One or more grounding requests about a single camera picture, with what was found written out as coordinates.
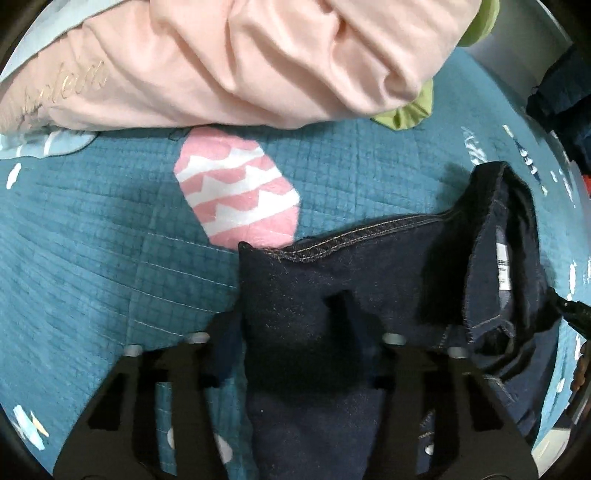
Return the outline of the dark denim jacket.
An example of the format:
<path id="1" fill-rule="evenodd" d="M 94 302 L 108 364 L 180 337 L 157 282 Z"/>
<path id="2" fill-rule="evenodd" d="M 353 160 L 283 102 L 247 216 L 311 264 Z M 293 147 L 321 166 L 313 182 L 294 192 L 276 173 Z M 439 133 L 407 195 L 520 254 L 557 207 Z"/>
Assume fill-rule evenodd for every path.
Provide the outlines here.
<path id="1" fill-rule="evenodd" d="M 281 249 L 238 247 L 246 411 L 263 479 L 360 479 L 397 360 L 385 336 L 429 353 L 417 470 L 443 441 L 437 409 L 463 347 L 528 445 L 542 422 L 560 317 L 550 305 L 528 186 L 477 166 L 452 208 L 396 216 Z"/>

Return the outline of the teal quilted bed cover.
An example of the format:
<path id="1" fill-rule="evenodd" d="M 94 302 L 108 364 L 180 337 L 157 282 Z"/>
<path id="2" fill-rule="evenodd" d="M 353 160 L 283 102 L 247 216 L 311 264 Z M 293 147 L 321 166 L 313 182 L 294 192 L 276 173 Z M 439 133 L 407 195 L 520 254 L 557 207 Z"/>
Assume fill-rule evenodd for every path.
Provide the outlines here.
<path id="1" fill-rule="evenodd" d="M 437 75 L 434 113 L 412 130 L 349 120 L 240 135 L 300 194 L 298 237 L 442 211 L 476 165 L 508 162 L 532 190 L 553 286 L 590 299 L 587 215 L 572 166 L 464 51 Z M 125 346 L 173 345 L 235 296 L 238 257 L 208 241 L 173 174 L 188 137 L 105 132 L 70 155 L 1 164 L 1 404 L 46 469 Z"/>

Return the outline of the yellow navy puffer jacket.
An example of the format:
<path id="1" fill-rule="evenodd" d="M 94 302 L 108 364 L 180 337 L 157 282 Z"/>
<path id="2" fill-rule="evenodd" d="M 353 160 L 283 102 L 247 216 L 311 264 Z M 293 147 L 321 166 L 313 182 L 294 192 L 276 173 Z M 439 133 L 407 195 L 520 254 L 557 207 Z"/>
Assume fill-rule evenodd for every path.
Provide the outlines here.
<path id="1" fill-rule="evenodd" d="M 590 59 L 572 45 L 528 98 L 526 113 L 554 132 L 569 159 L 590 174 Z"/>

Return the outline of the green folded duvet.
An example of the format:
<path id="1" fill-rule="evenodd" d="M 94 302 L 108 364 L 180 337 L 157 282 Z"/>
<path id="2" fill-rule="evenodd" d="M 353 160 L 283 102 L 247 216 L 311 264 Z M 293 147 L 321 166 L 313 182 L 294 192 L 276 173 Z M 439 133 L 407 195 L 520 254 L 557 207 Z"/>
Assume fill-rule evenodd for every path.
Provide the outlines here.
<path id="1" fill-rule="evenodd" d="M 458 47 L 471 47 L 492 32 L 501 9 L 500 0 L 482 0 L 480 9 L 459 40 Z M 434 80 L 426 82 L 417 98 L 398 109 L 376 115 L 373 121 L 393 131 L 410 130 L 431 117 L 434 108 Z"/>

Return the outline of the pink folded duvet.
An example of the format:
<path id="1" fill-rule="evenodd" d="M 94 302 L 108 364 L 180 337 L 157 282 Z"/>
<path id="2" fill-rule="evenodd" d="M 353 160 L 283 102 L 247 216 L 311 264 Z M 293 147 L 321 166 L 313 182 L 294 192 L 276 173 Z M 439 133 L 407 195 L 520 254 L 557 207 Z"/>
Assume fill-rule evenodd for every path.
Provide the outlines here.
<path id="1" fill-rule="evenodd" d="M 476 1 L 125 1 L 1 84 L 3 134 L 208 124 L 297 129 L 414 101 Z"/>

